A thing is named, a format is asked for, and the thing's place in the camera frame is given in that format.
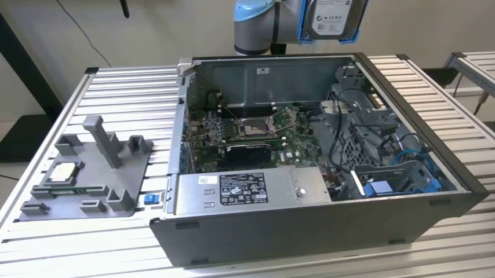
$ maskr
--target aluminum workbench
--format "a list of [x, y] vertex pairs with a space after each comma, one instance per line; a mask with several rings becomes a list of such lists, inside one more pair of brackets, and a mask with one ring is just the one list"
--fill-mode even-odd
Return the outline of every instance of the aluminum workbench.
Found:
[[[479, 181], [495, 192], [495, 134], [409, 60], [371, 57], [376, 67]], [[460, 218], [440, 221], [412, 244], [203, 268], [175, 268], [145, 220], [160, 206], [145, 193], [167, 182], [175, 67], [107, 68], [88, 73], [1, 208], [0, 276], [9, 277], [493, 277], [495, 195]], [[16, 222], [60, 134], [92, 136], [87, 115], [101, 114], [119, 138], [153, 140], [137, 212], [129, 218]]]
[[444, 67], [455, 68], [495, 97], [495, 52], [453, 52]]

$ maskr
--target power supply label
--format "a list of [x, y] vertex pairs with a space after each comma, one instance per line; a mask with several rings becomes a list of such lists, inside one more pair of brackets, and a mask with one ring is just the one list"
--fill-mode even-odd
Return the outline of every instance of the power supply label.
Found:
[[267, 202], [268, 191], [263, 173], [220, 176], [220, 203], [224, 206]]

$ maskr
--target blue latch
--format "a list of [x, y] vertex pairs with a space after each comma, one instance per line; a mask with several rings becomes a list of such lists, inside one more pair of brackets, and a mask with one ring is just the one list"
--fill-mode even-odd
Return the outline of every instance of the blue latch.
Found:
[[147, 194], [144, 196], [144, 204], [160, 204], [160, 194]]

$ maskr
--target white wall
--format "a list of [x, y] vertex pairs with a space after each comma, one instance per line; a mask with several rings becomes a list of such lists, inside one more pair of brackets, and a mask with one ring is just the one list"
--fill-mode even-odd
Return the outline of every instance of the white wall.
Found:
[[0, 122], [14, 122], [22, 115], [42, 113], [34, 97], [0, 54]]
[[[60, 0], [113, 66], [161, 65], [180, 57], [233, 53], [235, 0]], [[54, 91], [66, 99], [87, 67], [103, 59], [54, 0], [0, 0], [0, 10]], [[423, 67], [452, 51], [495, 50], [493, 0], [369, 0], [355, 45], [327, 42], [324, 52], [405, 53]], [[311, 52], [291, 46], [289, 52]]]

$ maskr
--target cable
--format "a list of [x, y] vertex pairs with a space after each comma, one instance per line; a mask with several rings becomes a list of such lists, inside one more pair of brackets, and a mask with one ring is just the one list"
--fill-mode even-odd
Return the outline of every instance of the cable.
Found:
[[479, 104], [476, 105], [476, 109], [473, 110], [472, 115], [476, 116], [476, 114], [477, 114], [477, 112], [479, 112], [479, 109], [480, 109], [480, 107], [481, 107], [481, 104], [483, 104], [483, 103], [479, 103]]
[[18, 178], [13, 178], [13, 177], [9, 177], [6, 175], [0, 175], [1, 178], [6, 178], [9, 180], [14, 180], [14, 181], [18, 181]]
[[384, 141], [381, 142], [379, 148], [383, 148], [388, 142], [389, 142], [389, 143], [399, 143], [399, 142], [401, 142], [401, 141], [405, 139], [405, 137], [407, 137], [407, 136], [411, 136], [411, 135], [413, 135], [413, 136], [417, 137], [419, 144], [423, 146], [423, 139], [420, 138], [420, 136], [417, 135], [417, 133], [411, 132], [411, 133], [404, 134], [404, 135], [399, 138], [399, 140], [396, 140], [396, 141], [395, 141], [391, 137], [388, 137], [388, 139], [384, 140]]
[[333, 161], [333, 150], [335, 150], [335, 146], [337, 144], [337, 141], [339, 141], [339, 138], [340, 138], [340, 132], [341, 132], [341, 118], [343, 118], [343, 115], [341, 115], [341, 108], [340, 108], [340, 104], [339, 104], [339, 100], [340, 100], [340, 95], [343, 92], [345, 91], [349, 91], [349, 90], [359, 90], [361, 91], [363, 93], [365, 93], [361, 89], [356, 89], [356, 88], [347, 88], [347, 89], [343, 89], [339, 94], [336, 95], [336, 105], [337, 105], [337, 113], [339, 113], [339, 116], [337, 116], [337, 128], [336, 128], [336, 131], [335, 131], [335, 136], [333, 136], [333, 143], [331, 145], [331, 150], [328, 151], [328, 161], [331, 162], [331, 164], [335, 166], [335, 168], [339, 170], [339, 171], [343, 171], [344, 173], [351, 173], [351, 171], [348, 171], [344, 167], [341, 167], [335, 161]]
[[396, 155], [396, 157], [395, 157], [395, 159], [393, 159], [393, 161], [392, 161], [392, 165], [396, 165], [396, 162], [399, 161], [399, 158], [404, 155], [404, 154], [407, 154], [407, 153], [417, 153], [423, 158], [424, 158], [424, 160], [427, 161], [427, 163], [428, 163], [428, 165], [429, 165], [429, 171], [432, 172], [433, 171], [433, 162], [429, 160], [429, 158], [420, 152], [420, 151], [417, 151], [416, 149], [407, 149], [407, 150], [404, 150], [404, 151], [401, 151], [397, 155]]
[[92, 47], [92, 48], [95, 49], [95, 51], [100, 54], [103, 60], [105, 60], [105, 62], [107, 62], [107, 64], [108, 64], [108, 67], [111, 67], [111, 64], [109, 64], [109, 62], [108, 62], [105, 56], [103, 56], [101, 52], [100, 52], [100, 51], [96, 49], [96, 47], [93, 46], [93, 43], [91, 42], [91, 39], [89, 39], [87, 33], [84, 32], [83, 28], [80, 27], [77, 21], [75, 20], [75, 18], [73, 18], [72, 15], [69, 14], [69, 12], [65, 10], [65, 8], [64, 8], [62, 4], [60, 3], [60, 1], [58, 1], [58, 0], [54, 0], [54, 1], [57, 2], [60, 8], [64, 10], [65, 14], [66, 14], [68, 17], [71, 18], [71, 20], [73, 21], [73, 23], [76, 24], [76, 26], [79, 27], [79, 30], [83, 32], [83, 35], [84, 35], [85, 39], [88, 40], [91, 47]]
[[460, 84], [460, 80], [463, 79], [463, 77], [464, 77], [464, 75], [460, 75], [460, 77], [459, 77], [457, 84], [455, 86], [453, 94], [452, 94], [452, 97], [453, 98], [455, 98], [455, 95], [457, 94], [459, 84]]

